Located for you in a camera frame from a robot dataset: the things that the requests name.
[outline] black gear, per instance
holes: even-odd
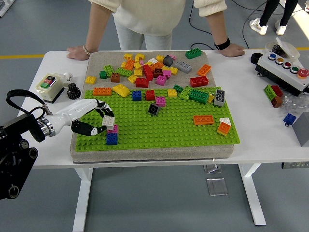
[[[75,83],[69,84],[69,89],[67,91],[67,95],[71,100],[76,100],[80,98],[81,96],[81,91],[78,87],[76,87]]]

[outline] gray floor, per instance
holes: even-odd
[[[247,17],[264,1],[237,3],[226,0],[228,36],[233,43],[263,48],[274,41],[273,15],[265,36],[248,26]],[[305,0],[299,4],[304,8]],[[189,25],[192,1],[173,34],[173,50],[188,50],[193,43],[213,47],[212,37]],[[16,0],[0,18],[0,56],[45,54],[66,50],[85,42],[90,3],[87,0]],[[277,14],[283,13],[278,7]],[[250,20],[259,17],[250,16]],[[206,20],[193,9],[191,23],[208,29]],[[308,47],[308,38],[291,19],[282,41]],[[100,50],[119,50],[113,21],[110,20]],[[300,61],[309,66],[309,52],[301,51]],[[8,90],[28,89],[41,58],[0,59],[0,123],[17,115],[5,98]],[[22,98],[15,102],[21,104]],[[229,195],[211,197],[206,178],[224,177]],[[253,175],[266,226],[254,226],[237,165],[223,165],[217,175],[205,174],[203,166],[137,167],[95,169],[86,220],[86,232],[307,232],[309,228],[309,170],[281,169],[281,164],[262,164]],[[15,200],[0,201],[0,231],[71,231],[80,179],[74,170],[32,170]]]

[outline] white pants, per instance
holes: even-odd
[[[136,33],[118,23],[115,19],[121,50],[141,50],[145,40],[147,50],[171,50],[172,33],[166,36],[150,36]]]

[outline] green baseplate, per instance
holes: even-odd
[[[220,87],[196,89],[214,94],[217,88]],[[155,101],[146,101],[146,89],[140,90],[142,92],[142,101],[133,101],[131,94],[123,98],[115,92],[112,92],[111,96],[94,97],[92,96],[92,90],[86,90],[85,99],[95,98],[104,101],[113,110],[115,124],[118,125],[118,145],[106,145],[106,131],[91,137],[78,135],[76,152],[240,143],[226,102],[224,106],[219,107],[212,103],[204,104],[195,100],[168,97],[167,89],[155,89],[156,96],[166,98],[166,107],[161,107],[158,115],[152,116],[148,113],[148,109],[150,104],[155,103]],[[194,115],[212,115],[214,124],[196,126],[193,122]],[[228,117],[232,124],[227,136],[217,132],[220,125],[219,118],[221,117]],[[81,121],[94,127],[102,125],[102,118],[96,111],[83,116]]]

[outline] table leg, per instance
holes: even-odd
[[[82,181],[79,189],[73,232],[83,232],[86,222],[93,168],[75,168],[75,170]]]
[[[254,182],[252,180],[252,174],[256,171],[256,169],[260,165],[261,165],[260,163],[248,163],[238,165],[243,185],[245,187],[247,198],[249,201],[249,206],[251,209],[254,224],[256,226],[266,225],[261,204],[255,190]]]
[[[0,17],[2,17],[5,14],[5,12],[10,8],[10,6],[13,4],[14,1],[15,0],[3,0],[5,5],[0,10]]]

